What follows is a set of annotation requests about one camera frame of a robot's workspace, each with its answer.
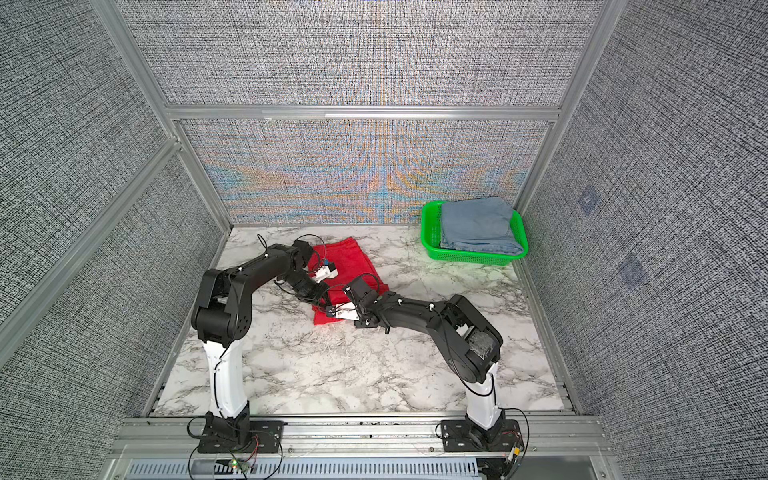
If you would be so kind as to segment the red long pants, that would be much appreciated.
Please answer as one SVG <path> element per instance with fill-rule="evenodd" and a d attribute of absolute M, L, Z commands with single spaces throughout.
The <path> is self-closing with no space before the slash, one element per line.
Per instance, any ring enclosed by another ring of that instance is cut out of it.
<path fill-rule="evenodd" d="M 369 257 L 360 248 L 354 238 L 347 238 L 340 242 L 316 245 L 313 247 L 316 254 L 309 261 L 308 269 L 315 267 L 321 259 L 327 259 L 333 262 L 338 269 L 338 276 L 334 279 L 325 280 L 330 286 L 331 305 L 351 302 L 346 296 L 345 285 L 363 276 L 365 283 L 378 293 L 384 293 L 389 290 L 389 286 L 384 283 Z M 342 320 L 328 318 L 325 315 L 323 307 L 312 307 L 314 312 L 313 323 L 315 326 L 330 324 Z"/>

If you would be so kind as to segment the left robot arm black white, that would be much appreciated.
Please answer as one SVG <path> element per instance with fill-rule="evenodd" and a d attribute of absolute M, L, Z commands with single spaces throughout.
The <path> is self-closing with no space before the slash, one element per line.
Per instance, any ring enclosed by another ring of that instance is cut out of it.
<path fill-rule="evenodd" d="M 303 303 L 330 304 L 329 286 L 308 271 L 314 248 L 302 239 L 273 244 L 255 259 L 203 275 L 191 327 L 202 342 L 209 366 L 211 411 L 204 432 L 242 444 L 250 438 L 250 406 L 242 373 L 242 343 L 253 322 L 252 297 L 270 282 L 290 287 Z"/>

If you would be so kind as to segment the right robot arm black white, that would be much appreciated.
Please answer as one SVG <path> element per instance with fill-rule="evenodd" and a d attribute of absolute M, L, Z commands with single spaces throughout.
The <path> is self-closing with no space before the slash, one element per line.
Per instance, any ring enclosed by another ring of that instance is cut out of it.
<path fill-rule="evenodd" d="M 431 338 L 449 370 L 465 388 L 463 420 L 441 424 L 449 451 L 498 451 L 512 446 L 519 423 L 500 407 L 496 377 L 503 339 L 498 330 L 464 296 L 443 301 L 406 298 L 393 291 L 379 293 L 358 277 L 343 288 L 355 311 L 358 329 L 407 329 Z"/>

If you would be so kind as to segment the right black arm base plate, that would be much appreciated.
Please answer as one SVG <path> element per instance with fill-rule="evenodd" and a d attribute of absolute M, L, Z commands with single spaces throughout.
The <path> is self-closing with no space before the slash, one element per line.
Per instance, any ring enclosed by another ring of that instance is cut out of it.
<path fill-rule="evenodd" d="M 524 448 L 524 438 L 519 422 L 500 417 L 489 429 L 484 430 L 470 421 L 443 420 L 439 425 L 439 437 L 445 452 L 507 452 Z"/>

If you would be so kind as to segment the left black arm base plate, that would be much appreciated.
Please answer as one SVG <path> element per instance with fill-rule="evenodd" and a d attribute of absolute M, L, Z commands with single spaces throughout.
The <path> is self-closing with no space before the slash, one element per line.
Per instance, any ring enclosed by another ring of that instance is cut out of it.
<path fill-rule="evenodd" d="M 198 452 L 213 453 L 278 453 L 278 441 L 282 440 L 285 423 L 281 421 L 251 420 L 243 433 L 221 418 L 214 417 L 203 427 L 198 443 Z"/>

